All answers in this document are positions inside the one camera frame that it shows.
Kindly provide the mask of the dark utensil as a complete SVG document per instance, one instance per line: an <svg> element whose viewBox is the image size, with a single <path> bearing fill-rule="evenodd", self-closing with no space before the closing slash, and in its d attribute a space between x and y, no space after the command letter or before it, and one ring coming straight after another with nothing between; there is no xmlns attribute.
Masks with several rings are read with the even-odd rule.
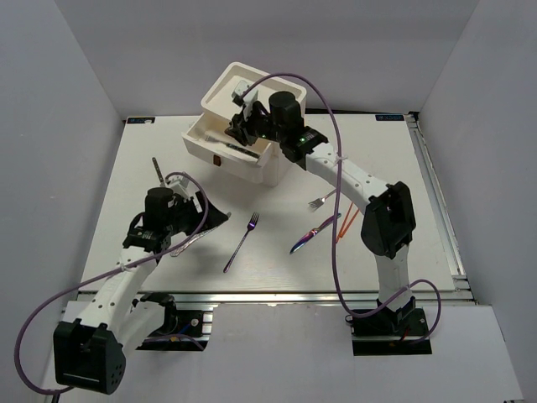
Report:
<svg viewBox="0 0 537 403"><path fill-rule="evenodd" d="M241 153L241 154L244 154L244 155L246 155L248 157L254 158L255 160L258 160L261 157L260 154L255 153L255 152L253 152L253 151L251 151L249 149L243 148L241 146L238 146L238 145L235 145L235 144L232 144L232 143L229 143L229 142L225 142L223 140L214 138L212 136L206 136L205 141L208 142L208 143L213 143L213 144L222 144L225 147L227 147L228 149L232 149L234 151L237 151L238 153Z"/></svg>

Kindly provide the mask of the white drawer box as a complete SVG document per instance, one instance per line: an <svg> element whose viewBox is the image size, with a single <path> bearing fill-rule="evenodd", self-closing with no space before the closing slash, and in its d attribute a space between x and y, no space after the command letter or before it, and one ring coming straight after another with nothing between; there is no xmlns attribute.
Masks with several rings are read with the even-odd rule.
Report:
<svg viewBox="0 0 537 403"><path fill-rule="evenodd" d="M305 113L305 87L232 62L201 100L203 113L182 133L189 154L255 184L276 186L290 167L275 140L269 98L289 92Z"/></svg>

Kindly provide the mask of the purple iridescent fork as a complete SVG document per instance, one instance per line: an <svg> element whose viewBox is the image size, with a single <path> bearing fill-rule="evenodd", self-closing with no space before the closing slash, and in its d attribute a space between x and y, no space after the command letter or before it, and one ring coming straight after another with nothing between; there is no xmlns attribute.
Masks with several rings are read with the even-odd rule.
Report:
<svg viewBox="0 0 537 403"><path fill-rule="evenodd" d="M244 244L244 242L247 239L248 235L256 228L256 226L258 224L258 220L259 220L259 213L254 212L253 215L250 217L250 219L248 221L248 224L246 226L245 234L242 236L242 239L238 243L238 245L237 245L236 249L234 250L232 256L227 261L227 263L226 263L226 265L225 265L225 267L223 269L224 274L227 273L229 271L229 269L231 268L234 259L237 257L237 255L238 255L238 253L240 251L240 248Z"/></svg>

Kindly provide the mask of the rainbow iridescent knife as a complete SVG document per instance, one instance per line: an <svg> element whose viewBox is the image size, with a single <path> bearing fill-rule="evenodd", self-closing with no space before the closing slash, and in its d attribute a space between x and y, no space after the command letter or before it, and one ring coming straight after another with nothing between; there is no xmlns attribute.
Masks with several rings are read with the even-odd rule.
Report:
<svg viewBox="0 0 537 403"><path fill-rule="evenodd" d="M317 227L312 228L310 231L308 231L305 235L303 235L290 249L289 253L294 254L296 251L304 247L311 239L313 239L318 233L322 232L324 229L331 226L334 222L334 217L330 216L326 220L324 220L321 224L319 224Z"/></svg>

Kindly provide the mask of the ornate silver fork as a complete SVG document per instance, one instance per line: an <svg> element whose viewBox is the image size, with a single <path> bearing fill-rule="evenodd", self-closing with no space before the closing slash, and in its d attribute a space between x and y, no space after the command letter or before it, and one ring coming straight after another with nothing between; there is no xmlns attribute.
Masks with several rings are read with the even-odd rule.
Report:
<svg viewBox="0 0 537 403"><path fill-rule="evenodd" d="M316 198L315 200L313 201L310 201L308 203L308 207L311 211L315 211L317 210L318 208L322 207L326 200L329 199L332 195L334 195L336 193L336 190L332 190L330 191L329 193L327 193L326 195L322 196L322 197L318 197Z"/></svg>

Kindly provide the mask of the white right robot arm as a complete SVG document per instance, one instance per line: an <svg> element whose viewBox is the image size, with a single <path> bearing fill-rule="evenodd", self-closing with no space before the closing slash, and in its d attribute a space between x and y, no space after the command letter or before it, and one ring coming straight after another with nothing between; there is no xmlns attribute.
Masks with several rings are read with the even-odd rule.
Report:
<svg viewBox="0 0 537 403"><path fill-rule="evenodd" d="M374 254L378 272L379 326L399 334L409 325L414 297L409 289L408 254L416 222L409 188L369 175L349 160L338 159L328 138L305 125L291 92L275 92L264 106L254 90L235 89L241 111L232 117L227 135L242 146L259 139L279 145L284 157L319 176L353 202L363 214L361 239Z"/></svg>

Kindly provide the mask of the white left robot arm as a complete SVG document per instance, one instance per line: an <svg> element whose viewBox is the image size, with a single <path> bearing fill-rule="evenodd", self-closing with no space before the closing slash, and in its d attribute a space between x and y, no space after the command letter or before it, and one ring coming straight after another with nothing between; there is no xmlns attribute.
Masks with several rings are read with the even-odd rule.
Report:
<svg viewBox="0 0 537 403"><path fill-rule="evenodd" d="M75 320L60 322L54 331L56 382L112 394L123 379L128 356L151 333L167 335L176 328L172 296L136 297L171 239L179 233L194 239L228 218L201 191L182 196L168 187L148 190L144 210L133 219L123 241L118 272L107 276Z"/></svg>

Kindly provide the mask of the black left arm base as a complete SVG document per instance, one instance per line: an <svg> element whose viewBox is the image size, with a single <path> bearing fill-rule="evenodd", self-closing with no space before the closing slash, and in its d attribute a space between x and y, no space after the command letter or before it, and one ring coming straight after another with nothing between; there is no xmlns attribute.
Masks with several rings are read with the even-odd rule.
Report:
<svg viewBox="0 0 537 403"><path fill-rule="evenodd" d="M152 331L137 347L141 351L202 351L208 344L212 311L178 306L172 295L149 293L135 298L131 311L142 302L153 302L164 308L164 324Z"/></svg>

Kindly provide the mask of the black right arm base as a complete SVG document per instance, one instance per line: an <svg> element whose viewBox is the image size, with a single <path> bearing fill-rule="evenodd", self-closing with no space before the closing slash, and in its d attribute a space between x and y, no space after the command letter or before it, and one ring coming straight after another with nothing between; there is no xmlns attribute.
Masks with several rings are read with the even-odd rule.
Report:
<svg viewBox="0 0 537 403"><path fill-rule="evenodd" d="M416 308L396 327L380 315L357 319L346 315L346 323L352 331L352 351L355 357L431 355L432 347L427 338L429 331L425 312Z"/></svg>

